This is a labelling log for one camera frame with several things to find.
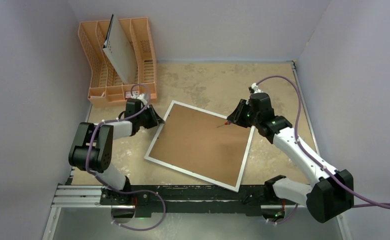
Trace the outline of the white picture frame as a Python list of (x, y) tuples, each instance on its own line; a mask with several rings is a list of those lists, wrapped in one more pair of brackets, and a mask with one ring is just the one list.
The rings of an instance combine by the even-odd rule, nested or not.
[(226, 116), (172, 100), (144, 156), (152, 163), (238, 192), (254, 128), (225, 125)]

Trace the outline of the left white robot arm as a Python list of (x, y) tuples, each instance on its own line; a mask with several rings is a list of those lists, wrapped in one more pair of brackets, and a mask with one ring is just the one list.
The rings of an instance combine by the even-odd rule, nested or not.
[(74, 136), (68, 162), (87, 172), (112, 192), (121, 205), (141, 193), (132, 190), (129, 178), (112, 164), (113, 141), (134, 136), (140, 128), (151, 129), (165, 123), (149, 102), (130, 99), (116, 119), (99, 123), (81, 122)]

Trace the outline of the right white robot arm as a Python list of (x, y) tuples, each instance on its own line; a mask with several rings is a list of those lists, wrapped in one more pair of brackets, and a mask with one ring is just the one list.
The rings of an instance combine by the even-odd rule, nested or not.
[(278, 175), (264, 183), (263, 196), (271, 204), (281, 199), (305, 206), (320, 223), (338, 216), (354, 206), (354, 178), (348, 170), (339, 171), (326, 163), (295, 134), (292, 124), (276, 115), (267, 93), (254, 93), (239, 101), (227, 122), (243, 128), (255, 127), (258, 133), (285, 153), (301, 170), (308, 184)]

